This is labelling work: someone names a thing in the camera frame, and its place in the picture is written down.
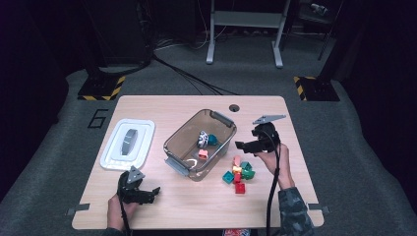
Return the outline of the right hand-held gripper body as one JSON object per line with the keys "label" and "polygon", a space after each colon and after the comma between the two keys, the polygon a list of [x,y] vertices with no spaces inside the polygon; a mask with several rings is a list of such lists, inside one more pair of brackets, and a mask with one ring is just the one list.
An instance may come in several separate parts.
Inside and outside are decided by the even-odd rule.
{"label": "right hand-held gripper body", "polygon": [[273,121],[285,118],[285,115],[263,115],[253,122],[252,135],[257,138],[253,147],[255,152],[272,152],[280,144],[280,137],[272,124]]}

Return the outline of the grey device on stand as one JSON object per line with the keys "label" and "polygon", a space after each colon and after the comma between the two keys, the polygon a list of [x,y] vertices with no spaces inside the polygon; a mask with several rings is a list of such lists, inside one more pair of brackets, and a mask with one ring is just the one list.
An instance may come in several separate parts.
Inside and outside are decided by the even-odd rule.
{"label": "grey device on stand", "polygon": [[310,5],[310,7],[315,14],[318,14],[320,16],[325,16],[328,13],[328,8],[326,8],[323,5],[318,5],[316,3],[312,3]]}

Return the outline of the person's left hand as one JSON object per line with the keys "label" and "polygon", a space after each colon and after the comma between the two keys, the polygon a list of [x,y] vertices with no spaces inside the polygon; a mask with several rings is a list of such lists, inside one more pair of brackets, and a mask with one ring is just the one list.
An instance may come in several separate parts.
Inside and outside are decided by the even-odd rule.
{"label": "person's left hand", "polygon": [[125,210],[127,221],[130,221],[137,206],[136,203],[122,203],[119,201],[119,197],[114,195],[108,200],[107,227],[123,232],[126,227],[122,216],[122,210]]}

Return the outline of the black base with hazard stripes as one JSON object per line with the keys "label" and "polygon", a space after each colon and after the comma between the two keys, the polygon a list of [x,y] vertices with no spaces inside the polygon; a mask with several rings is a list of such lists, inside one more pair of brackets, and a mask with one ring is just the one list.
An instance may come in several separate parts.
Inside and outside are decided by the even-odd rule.
{"label": "black base with hazard stripes", "polygon": [[125,77],[88,78],[78,92],[81,100],[113,100],[121,90]]}
{"label": "black base with hazard stripes", "polygon": [[303,101],[339,101],[331,82],[322,82],[315,77],[294,77],[293,80]]}

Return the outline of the white metal desk frame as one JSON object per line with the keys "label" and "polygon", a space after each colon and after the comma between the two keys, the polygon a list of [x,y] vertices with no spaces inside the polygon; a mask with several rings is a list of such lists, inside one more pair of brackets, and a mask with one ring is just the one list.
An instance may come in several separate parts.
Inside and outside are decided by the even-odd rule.
{"label": "white metal desk frame", "polygon": [[277,29],[276,38],[275,41],[271,43],[271,47],[275,67],[282,69],[283,61],[280,54],[279,45],[285,27],[291,0],[283,1],[284,5],[280,13],[260,13],[217,11],[215,9],[215,0],[210,0],[209,44],[206,63],[209,65],[213,63],[215,50],[214,30],[216,26]]}

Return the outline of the grey tape strip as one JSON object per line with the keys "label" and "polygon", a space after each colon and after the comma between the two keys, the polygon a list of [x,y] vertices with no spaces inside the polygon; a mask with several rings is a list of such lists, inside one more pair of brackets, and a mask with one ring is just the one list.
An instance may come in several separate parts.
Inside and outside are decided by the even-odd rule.
{"label": "grey tape strip", "polygon": [[308,204],[309,210],[320,210],[323,214],[330,213],[328,206],[322,206],[321,204]]}
{"label": "grey tape strip", "polygon": [[66,211],[66,215],[74,215],[77,211],[89,210],[89,204],[81,204],[70,207]]}

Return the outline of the white toy car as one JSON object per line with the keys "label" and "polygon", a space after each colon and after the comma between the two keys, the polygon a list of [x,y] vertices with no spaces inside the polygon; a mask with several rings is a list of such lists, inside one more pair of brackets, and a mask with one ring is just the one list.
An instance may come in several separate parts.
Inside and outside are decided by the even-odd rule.
{"label": "white toy car", "polygon": [[206,148],[209,145],[209,135],[205,131],[200,131],[197,146],[198,148]]}

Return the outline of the white lid with grey handle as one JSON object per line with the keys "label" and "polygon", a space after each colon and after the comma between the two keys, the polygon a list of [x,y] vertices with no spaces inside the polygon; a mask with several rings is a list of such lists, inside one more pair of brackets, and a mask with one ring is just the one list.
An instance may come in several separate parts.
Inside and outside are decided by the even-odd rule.
{"label": "white lid with grey handle", "polygon": [[154,128],[151,120],[119,120],[101,155],[100,166],[108,170],[141,168],[149,153]]}

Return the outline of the transparent grey storage box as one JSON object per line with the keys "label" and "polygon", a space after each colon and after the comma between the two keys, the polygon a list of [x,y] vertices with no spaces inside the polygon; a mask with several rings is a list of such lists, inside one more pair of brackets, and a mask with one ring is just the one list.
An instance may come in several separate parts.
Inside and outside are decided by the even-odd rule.
{"label": "transparent grey storage box", "polygon": [[[215,135],[218,140],[217,145],[198,148],[200,131]],[[163,145],[167,154],[165,162],[191,180],[201,181],[227,153],[230,141],[236,132],[237,127],[233,120],[217,111],[202,109],[165,141]],[[199,158],[200,149],[208,151],[207,160]]]}

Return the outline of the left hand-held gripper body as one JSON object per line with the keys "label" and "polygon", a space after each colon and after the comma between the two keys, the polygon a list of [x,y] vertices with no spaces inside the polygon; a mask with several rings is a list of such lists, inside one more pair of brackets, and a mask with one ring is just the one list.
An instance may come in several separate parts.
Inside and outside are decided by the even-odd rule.
{"label": "left hand-held gripper body", "polygon": [[118,180],[117,195],[119,199],[126,204],[143,204],[145,196],[139,187],[144,178],[145,174],[134,165],[129,170],[123,172]]}

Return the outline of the person's right hand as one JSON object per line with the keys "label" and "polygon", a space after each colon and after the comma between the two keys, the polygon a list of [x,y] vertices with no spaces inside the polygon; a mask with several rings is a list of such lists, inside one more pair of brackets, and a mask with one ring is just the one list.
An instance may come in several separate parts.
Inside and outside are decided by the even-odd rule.
{"label": "person's right hand", "polygon": [[289,148],[285,144],[280,144],[274,152],[257,152],[259,157],[271,174],[278,171],[278,185],[281,190],[293,188],[295,182],[292,178],[289,163]]}

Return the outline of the red patterned object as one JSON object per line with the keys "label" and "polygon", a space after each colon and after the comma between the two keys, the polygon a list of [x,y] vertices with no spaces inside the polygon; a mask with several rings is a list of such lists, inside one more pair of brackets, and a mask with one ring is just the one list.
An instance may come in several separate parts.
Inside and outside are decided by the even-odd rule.
{"label": "red patterned object", "polygon": [[251,229],[224,229],[222,236],[251,236]]}

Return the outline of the black equipment cabinet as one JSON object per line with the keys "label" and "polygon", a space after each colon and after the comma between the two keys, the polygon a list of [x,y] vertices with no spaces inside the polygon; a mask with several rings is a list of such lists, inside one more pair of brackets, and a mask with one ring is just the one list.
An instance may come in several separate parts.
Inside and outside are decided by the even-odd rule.
{"label": "black equipment cabinet", "polygon": [[140,0],[82,0],[106,66],[139,66],[150,60]]}

